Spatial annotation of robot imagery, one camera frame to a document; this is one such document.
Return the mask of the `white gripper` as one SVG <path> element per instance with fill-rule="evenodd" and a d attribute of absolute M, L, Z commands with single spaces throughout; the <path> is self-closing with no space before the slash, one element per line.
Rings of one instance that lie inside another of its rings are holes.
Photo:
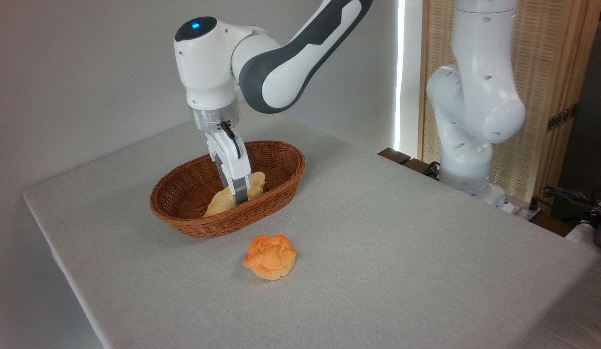
<path fill-rule="evenodd" d="M 206 137 L 210 153 L 220 159 L 220 162 L 216 162 L 216 168 L 222 188 L 227 188 L 228 181 L 231 181 L 232 198 L 236 205 L 240 205 L 248 201 L 251 163 L 240 135 L 233 128 L 230 131 L 232 137 L 224 130 L 207 132 Z"/>

